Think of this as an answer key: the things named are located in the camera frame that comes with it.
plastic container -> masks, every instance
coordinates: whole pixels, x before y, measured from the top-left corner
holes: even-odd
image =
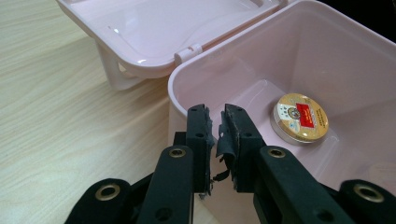
[[[57,0],[97,43],[110,85],[164,77],[285,6],[278,0]]]
[[[224,104],[242,106],[267,145],[288,148],[321,183],[339,189],[364,179],[396,194],[396,45],[318,2],[298,1],[183,63],[168,91],[170,139],[185,131],[186,109],[206,104],[213,133]],[[301,147],[270,124],[279,98],[299,92],[326,108],[322,142]],[[215,175],[223,164],[212,165]],[[215,184],[206,199],[223,223],[257,222],[251,195]]]

box lid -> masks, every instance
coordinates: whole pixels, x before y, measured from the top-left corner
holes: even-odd
[[[66,15],[138,77],[167,76],[177,66],[175,54],[178,61],[184,61],[272,14],[288,2],[57,1]]]

wood grain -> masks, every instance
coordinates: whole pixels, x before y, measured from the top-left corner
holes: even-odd
[[[167,145],[168,77],[113,91],[53,0],[0,2],[0,220],[63,223],[95,182],[134,183]],[[216,219],[195,203],[195,223]]]

lid hinge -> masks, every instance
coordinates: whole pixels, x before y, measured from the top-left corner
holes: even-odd
[[[203,49],[202,49],[201,45],[193,44],[193,45],[189,46],[188,48],[175,53],[175,64],[176,64],[176,66],[179,66],[182,63],[197,56],[198,54],[200,54],[202,52],[203,52]]]

round tin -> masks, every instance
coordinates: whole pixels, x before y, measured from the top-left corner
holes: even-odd
[[[286,94],[279,99],[274,106],[271,125],[279,137],[297,146],[318,141],[329,129],[323,108],[299,93]]]

